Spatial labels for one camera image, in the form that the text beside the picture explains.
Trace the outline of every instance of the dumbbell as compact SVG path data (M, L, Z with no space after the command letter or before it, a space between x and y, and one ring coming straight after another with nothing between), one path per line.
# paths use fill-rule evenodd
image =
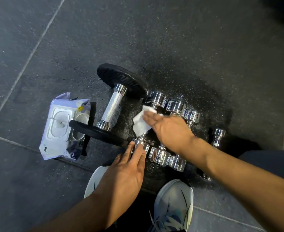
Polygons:
M148 94L145 100L145 104L157 110L158 107L164 108L166 101L167 101L167 97L163 93L153 90ZM135 148L138 146L139 143L142 144L143 149L145 150L145 153L147 154L150 145L149 143L144 141L146 135L147 135L147 132L143 133L141 136L137 138L133 138L132 140L135 142Z
M166 110L170 112L170 115L172 116L183 117L185 109L186 104L176 99L169 100L166 106ZM158 148L151 148L148 158L150 161L165 167L167 166L167 161L170 156L170 153L166 151L165 145L163 143L160 143Z
M218 149L220 147L220 142L222 140L222 138L226 135L226 131L223 129L216 129L214 132L214 138L212 141L212 146L216 149ZM204 179L211 181L212 178L210 178L205 172L202 172L200 174L201 177L203 177Z
M69 126L91 138L116 146L126 146L128 144L127 140L109 132L111 130L111 120L115 116L124 95L137 99L144 98L147 95L146 83L125 68L109 63L99 65L97 74L104 83L114 89L101 120L96 126L71 120Z
M198 124L200 114L193 109L186 109L183 118L186 120L187 126L191 129L193 124ZM183 172L185 170L186 162L186 160L180 158L180 156L176 154L169 157L167 165L179 172Z

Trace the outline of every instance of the person's left arm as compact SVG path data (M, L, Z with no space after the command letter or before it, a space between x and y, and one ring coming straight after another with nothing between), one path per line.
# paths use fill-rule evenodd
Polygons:
M95 191L69 211L29 232L96 232L113 224L136 199L143 182L145 151L134 142L119 154Z

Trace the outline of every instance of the white sneaker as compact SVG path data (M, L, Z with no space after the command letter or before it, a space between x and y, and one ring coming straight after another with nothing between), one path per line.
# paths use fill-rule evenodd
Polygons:
M87 196L90 196L90 194L93 193L93 191L97 188L102 176L104 175L104 173L107 171L108 168L109 166L107 167L100 166L94 171L94 173L90 177L90 180L86 186L84 199Z
M149 232L188 230L193 211L194 192L179 179L161 188L154 204L154 220Z

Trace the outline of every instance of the person's left hand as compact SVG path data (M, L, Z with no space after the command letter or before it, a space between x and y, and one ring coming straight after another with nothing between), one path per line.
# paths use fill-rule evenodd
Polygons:
M140 144L130 158L134 145L134 142L130 142L126 152L116 157L91 194L106 207L108 215L105 228L130 207L141 189L146 154Z

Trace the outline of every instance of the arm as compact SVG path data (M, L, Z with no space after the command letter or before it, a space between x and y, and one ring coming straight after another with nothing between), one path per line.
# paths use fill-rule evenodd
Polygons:
M145 112L159 140L224 185L267 231L284 231L284 179L196 138L180 117Z
M97 232L107 229L136 199L143 182L145 151L135 143L119 154L95 191L69 211L29 232Z

